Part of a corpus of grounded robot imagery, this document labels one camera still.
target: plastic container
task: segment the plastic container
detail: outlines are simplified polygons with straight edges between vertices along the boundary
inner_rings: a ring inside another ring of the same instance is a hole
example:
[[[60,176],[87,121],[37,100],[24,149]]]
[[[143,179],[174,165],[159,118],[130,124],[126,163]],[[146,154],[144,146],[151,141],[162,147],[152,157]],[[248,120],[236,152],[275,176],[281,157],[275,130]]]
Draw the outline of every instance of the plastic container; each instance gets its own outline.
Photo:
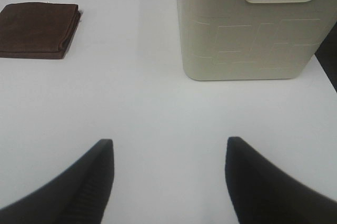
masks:
[[[297,77],[337,21],[337,0],[177,0],[195,80]]]

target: beige plastic bin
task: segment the beige plastic bin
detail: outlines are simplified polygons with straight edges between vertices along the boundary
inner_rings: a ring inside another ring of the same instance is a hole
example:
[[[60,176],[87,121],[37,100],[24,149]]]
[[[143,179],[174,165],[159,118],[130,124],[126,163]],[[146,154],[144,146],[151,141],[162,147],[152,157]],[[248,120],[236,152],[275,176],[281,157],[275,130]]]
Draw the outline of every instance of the beige plastic bin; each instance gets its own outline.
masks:
[[[195,80],[297,77],[337,21],[337,0],[177,0]]]

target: white table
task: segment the white table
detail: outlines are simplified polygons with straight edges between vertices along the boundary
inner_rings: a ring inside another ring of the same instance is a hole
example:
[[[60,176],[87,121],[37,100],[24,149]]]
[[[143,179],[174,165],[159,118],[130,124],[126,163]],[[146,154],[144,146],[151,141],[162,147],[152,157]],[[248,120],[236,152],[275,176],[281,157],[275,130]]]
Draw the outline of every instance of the white table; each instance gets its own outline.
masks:
[[[337,96],[317,62],[293,80],[197,82],[183,72],[176,0],[77,3],[65,59],[0,59],[0,207],[111,138],[103,224],[237,223],[224,179],[238,135],[337,200]]]

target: brown cloth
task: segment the brown cloth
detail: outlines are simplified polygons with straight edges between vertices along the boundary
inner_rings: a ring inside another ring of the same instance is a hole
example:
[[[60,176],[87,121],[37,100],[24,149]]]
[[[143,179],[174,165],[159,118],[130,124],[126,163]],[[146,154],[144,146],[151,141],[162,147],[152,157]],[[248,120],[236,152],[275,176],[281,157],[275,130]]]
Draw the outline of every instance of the brown cloth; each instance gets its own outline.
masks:
[[[76,4],[7,5],[0,12],[0,57],[62,59],[80,16]]]

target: storage bin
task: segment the storage bin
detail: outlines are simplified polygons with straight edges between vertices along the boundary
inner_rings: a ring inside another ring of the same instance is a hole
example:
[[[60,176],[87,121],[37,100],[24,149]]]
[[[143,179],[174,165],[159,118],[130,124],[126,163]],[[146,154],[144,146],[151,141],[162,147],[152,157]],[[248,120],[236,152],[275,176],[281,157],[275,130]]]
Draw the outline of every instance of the storage bin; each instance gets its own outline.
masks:
[[[337,0],[177,0],[195,80],[297,77],[337,21]]]

